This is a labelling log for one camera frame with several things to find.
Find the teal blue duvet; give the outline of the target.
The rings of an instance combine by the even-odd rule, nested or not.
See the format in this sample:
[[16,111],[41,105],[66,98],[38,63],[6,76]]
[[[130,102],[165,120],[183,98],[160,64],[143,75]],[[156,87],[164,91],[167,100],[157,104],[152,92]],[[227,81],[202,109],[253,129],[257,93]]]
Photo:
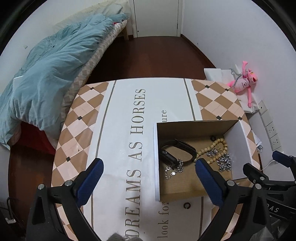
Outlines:
[[64,122],[66,94],[99,44],[125,13],[96,14],[67,25],[41,40],[1,94],[1,145],[16,142],[22,122],[58,139]]

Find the checkered printed tablecloth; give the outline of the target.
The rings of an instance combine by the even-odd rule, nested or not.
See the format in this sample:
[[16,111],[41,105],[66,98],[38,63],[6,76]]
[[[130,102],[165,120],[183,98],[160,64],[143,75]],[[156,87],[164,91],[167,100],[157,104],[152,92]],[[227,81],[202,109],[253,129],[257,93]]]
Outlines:
[[52,185],[60,186],[95,158],[104,171],[83,213],[101,240],[198,240],[218,208],[208,195],[171,202],[155,197],[154,126],[175,121],[248,123],[233,90],[220,82],[135,78],[85,85],[57,144]]

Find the bed with patterned mattress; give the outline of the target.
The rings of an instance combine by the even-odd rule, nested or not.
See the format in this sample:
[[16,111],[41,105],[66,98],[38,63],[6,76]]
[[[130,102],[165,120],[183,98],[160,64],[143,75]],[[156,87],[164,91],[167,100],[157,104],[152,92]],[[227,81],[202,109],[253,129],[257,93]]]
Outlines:
[[[59,30],[65,28],[67,25],[71,25],[73,23],[80,22],[80,21],[84,20],[85,18],[92,16],[92,15],[96,15],[96,14],[111,16],[111,15],[116,15],[119,13],[125,13],[125,14],[127,14],[128,18],[129,18],[129,16],[130,16],[129,10],[130,10],[130,6],[127,1],[105,1],[102,3],[96,4],[94,6],[88,7],[82,11],[79,11],[79,12],[75,13],[74,15],[70,16],[69,18],[59,22],[57,24],[57,28],[58,28],[57,32]],[[75,98],[76,94],[78,93],[79,89],[86,83],[89,75],[91,74],[93,69],[96,67],[97,63],[99,62],[99,60],[101,59],[101,57],[103,56],[104,52],[109,47],[109,45],[114,41],[114,39],[118,36],[118,34],[126,27],[127,20],[122,21],[120,23],[116,23],[114,25],[114,29],[99,44],[99,46],[98,46],[97,50],[95,51],[95,53],[93,54],[93,56],[90,58],[90,60],[82,68],[81,72],[75,78],[74,83],[71,85],[70,90],[66,94],[66,106],[62,111],[62,116],[65,118],[64,122],[66,120],[66,116],[69,112],[70,106],[71,106],[72,102],[74,101],[74,98]],[[16,134],[16,142],[18,141],[20,134],[21,134],[21,125],[20,125],[20,131],[18,131]],[[50,142],[52,144],[56,144],[57,139],[53,139],[48,136],[47,136],[47,138],[50,140]]]

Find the white cardboard box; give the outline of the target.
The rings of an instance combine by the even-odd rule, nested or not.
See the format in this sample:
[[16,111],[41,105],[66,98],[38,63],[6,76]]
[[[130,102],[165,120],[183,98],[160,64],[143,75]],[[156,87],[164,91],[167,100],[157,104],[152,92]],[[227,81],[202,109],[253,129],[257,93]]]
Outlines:
[[199,120],[154,126],[155,197],[171,202],[220,195],[227,180],[245,179],[243,166],[255,165],[256,145],[242,120]]

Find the pink panther plush toy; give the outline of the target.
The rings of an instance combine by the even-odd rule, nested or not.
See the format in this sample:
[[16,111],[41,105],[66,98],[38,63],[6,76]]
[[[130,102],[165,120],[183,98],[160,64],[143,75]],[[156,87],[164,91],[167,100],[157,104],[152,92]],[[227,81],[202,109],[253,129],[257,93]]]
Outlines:
[[238,75],[237,78],[227,85],[231,87],[235,93],[240,93],[243,90],[247,89],[247,97],[248,97],[248,107],[252,107],[252,86],[254,86],[257,81],[257,75],[249,68],[247,69],[248,62],[242,61],[242,74]]

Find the white door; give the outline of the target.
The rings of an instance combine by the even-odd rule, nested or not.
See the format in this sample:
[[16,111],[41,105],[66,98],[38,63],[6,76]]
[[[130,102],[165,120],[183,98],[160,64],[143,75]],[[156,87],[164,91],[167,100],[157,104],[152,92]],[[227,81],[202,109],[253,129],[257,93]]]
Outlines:
[[135,38],[181,34],[183,1],[130,1]]

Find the white wall socket strip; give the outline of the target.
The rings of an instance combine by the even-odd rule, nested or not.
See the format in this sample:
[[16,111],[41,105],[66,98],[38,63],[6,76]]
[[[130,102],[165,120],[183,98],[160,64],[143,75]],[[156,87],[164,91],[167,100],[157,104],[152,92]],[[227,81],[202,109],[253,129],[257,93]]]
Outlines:
[[275,125],[273,123],[273,118],[271,117],[269,110],[267,109],[265,103],[262,100],[258,103],[258,108],[259,108],[260,118],[262,120],[263,126],[268,136],[268,140],[271,145],[271,149],[273,151],[282,152],[282,145],[280,143],[280,137],[278,135],[278,131],[275,128]]

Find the white plastic bag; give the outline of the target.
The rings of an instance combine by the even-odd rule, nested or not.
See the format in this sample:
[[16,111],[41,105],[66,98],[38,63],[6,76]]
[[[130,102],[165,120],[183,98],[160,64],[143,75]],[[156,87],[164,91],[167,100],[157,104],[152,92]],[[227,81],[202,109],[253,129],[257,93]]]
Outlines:
[[263,149],[262,141],[254,132],[252,132],[252,133],[253,133],[253,137],[254,137],[254,142],[256,144],[256,148],[261,152]]

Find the black fitness band watch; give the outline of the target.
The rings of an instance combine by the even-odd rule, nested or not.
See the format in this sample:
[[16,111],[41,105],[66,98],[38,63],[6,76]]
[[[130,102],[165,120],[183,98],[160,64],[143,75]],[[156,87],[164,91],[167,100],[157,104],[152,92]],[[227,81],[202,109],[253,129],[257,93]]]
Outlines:
[[172,168],[189,165],[196,157],[197,151],[194,147],[177,139],[164,142],[159,147],[159,160]]

